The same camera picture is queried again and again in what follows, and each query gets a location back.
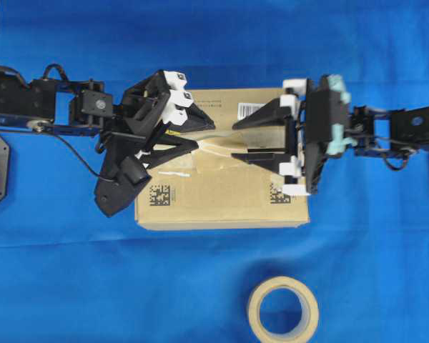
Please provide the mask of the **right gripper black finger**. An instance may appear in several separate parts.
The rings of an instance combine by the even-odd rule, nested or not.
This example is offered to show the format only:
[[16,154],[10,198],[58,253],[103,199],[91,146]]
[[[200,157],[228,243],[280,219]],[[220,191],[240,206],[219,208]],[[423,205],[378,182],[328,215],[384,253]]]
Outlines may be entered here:
[[280,190],[283,194],[307,197],[310,193],[300,180],[304,177],[304,160],[298,155],[277,152],[231,154],[232,158],[252,164],[284,177]]
[[285,79],[284,93],[232,125],[234,130],[300,123],[309,79]]

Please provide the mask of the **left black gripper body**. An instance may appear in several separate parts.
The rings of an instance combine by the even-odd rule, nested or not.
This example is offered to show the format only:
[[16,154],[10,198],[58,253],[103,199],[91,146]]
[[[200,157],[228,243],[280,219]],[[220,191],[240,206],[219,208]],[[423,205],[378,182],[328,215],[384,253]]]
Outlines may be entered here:
[[104,120],[99,132],[99,150],[104,152],[103,168],[119,168],[134,157],[146,168],[164,163],[164,151],[154,147],[164,143],[164,70],[124,91],[113,106],[113,115]]

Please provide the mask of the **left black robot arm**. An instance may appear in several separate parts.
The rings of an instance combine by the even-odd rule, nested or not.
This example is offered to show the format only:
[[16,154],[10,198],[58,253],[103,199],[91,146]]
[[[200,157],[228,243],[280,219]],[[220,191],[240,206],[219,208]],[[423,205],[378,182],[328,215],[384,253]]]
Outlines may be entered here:
[[32,81],[0,66],[0,127],[97,136],[96,150],[109,153],[108,165],[117,168],[131,156],[151,169],[197,149],[181,134],[215,128],[186,83],[182,72],[160,69],[126,89],[116,103],[104,82],[73,81],[58,64]]

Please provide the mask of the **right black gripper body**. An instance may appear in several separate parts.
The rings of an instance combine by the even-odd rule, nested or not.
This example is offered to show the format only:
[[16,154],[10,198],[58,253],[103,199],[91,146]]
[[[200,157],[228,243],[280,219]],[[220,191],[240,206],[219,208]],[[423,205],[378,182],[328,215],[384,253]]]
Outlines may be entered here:
[[320,78],[318,86],[304,80],[295,96],[298,108],[305,110],[305,184],[295,185],[295,194],[312,195],[317,192],[325,162],[341,157],[350,143],[344,130],[349,126],[351,95],[341,75],[328,74]]

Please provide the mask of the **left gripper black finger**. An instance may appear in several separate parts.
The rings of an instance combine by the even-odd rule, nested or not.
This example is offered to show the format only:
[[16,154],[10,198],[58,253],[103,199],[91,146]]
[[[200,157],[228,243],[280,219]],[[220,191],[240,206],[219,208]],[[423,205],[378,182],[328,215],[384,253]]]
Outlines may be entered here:
[[178,71],[163,71],[169,89],[169,99],[162,112],[162,122],[172,131],[190,133],[215,129],[213,120],[194,102],[192,93],[185,89],[187,78]]
[[196,141],[176,135],[163,135],[150,151],[140,150],[137,158],[146,168],[155,168],[198,148]]

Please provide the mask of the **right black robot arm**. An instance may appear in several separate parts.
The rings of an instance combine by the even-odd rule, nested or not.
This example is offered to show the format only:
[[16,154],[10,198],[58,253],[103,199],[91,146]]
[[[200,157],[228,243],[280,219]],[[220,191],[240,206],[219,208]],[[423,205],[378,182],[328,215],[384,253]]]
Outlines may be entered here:
[[397,172],[420,150],[429,151],[429,106],[412,110],[350,107],[351,94],[339,74],[311,79],[286,79],[280,97],[233,124],[234,130],[266,126],[285,129],[283,148],[251,149],[233,158],[284,178],[289,196],[317,193],[328,159],[347,149],[355,155],[381,158]]

